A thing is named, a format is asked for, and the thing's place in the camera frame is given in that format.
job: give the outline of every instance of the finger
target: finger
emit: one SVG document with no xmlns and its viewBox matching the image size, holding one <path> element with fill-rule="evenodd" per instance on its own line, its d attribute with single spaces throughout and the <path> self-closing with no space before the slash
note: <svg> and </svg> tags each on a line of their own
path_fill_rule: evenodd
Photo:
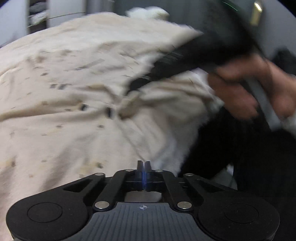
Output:
<svg viewBox="0 0 296 241">
<path fill-rule="evenodd" d="M 258 115 L 257 105 L 248 101 L 240 101 L 239 105 L 225 103 L 224 107 L 231 113 L 233 117 L 239 120 L 248 120 Z"/>
<path fill-rule="evenodd" d="M 208 75 L 208 83 L 215 91 L 215 95 L 223 101 L 245 96 L 250 102 L 252 102 L 252 104 L 257 103 L 255 98 L 249 94 L 240 84 L 227 84 L 215 74 Z"/>
<path fill-rule="evenodd" d="M 289 95 L 274 96 L 271 104 L 275 113 L 280 118 L 292 116 L 296 111 L 295 100 Z"/>
<path fill-rule="evenodd" d="M 262 78 L 267 74 L 268 65 L 258 54 L 234 59 L 216 72 L 227 81 L 240 81 L 244 77 Z"/>
</svg>

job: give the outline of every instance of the human hand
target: human hand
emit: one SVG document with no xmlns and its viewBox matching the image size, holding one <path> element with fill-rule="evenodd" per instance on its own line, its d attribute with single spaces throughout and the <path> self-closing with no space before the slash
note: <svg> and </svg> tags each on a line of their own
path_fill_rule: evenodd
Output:
<svg viewBox="0 0 296 241">
<path fill-rule="evenodd" d="M 216 74 L 208 75 L 208 83 L 215 95 L 224 101 L 224 107 L 235 118 L 247 120 L 258 115 L 256 99 L 239 84 L 245 77 L 255 77 L 261 82 L 279 118 L 287 118 L 295 113 L 295 78 L 272 62 L 253 54 L 234 59 L 218 67 Z"/>
</svg>

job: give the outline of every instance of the white furniture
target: white furniture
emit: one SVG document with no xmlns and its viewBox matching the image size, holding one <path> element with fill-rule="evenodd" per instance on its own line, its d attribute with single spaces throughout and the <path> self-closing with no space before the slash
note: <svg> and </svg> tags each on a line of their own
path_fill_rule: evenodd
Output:
<svg viewBox="0 0 296 241">
<path fill-rule="evenodd" d="M 27 0 L 10 0 L 0 8 L 0 46 L 27 35 Z"/>
<path fill-rule="evenodd" d="M 48 27 L 86 14 L 86 0 L 47 0 Z"/>
</svg>

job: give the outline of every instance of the dark fabric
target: dark fabric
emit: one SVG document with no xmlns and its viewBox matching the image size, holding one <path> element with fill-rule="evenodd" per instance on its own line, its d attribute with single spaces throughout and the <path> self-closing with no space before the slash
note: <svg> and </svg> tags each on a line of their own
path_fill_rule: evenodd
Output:
<svg viewBox="0 0 296 241">
<path fill-rule="evenodd" d="M 278 50 L 273 57 L 272 62 L 289 74 L 296 75 L 296 56 L 294 56 L 287 48 Z"/>
<path fill-rule="evenodd" d="M 286 49 L 273 61 L 287 73 L 296 73 L 296 58 Z M 239 191 L 264 198 L 280 213 L 274 241 L 296 241 L 296 139 L 284 130 L 265 132 L 236 120 L 222 108 L 200 129 L 179 176 L 194 173 L 211 179 L 229 163 Z"/>
</svg>

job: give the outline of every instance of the person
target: person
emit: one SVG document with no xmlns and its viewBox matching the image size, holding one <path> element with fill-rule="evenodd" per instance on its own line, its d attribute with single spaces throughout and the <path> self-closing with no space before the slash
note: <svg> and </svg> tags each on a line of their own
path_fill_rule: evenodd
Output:
<svg viewBox="0 0 296 241">
<path fill-rule="evenodd" d="M 248 122 L 258 115 L 258 103 L 239 82 L 257 78 L 285 123 L 296 112 L 296 78 L 257 54 L 234 59 L 216 73 L 208 75 L 208 83 L 224 107 L 200 130 L 180 176 L 193 172 L 211 179 L 232 163 L 238 190 L 278 210 L 281 223 L 274 241 L 295 241 L 296 136 L 285 129 L 266 132 Z"/>
</svg>

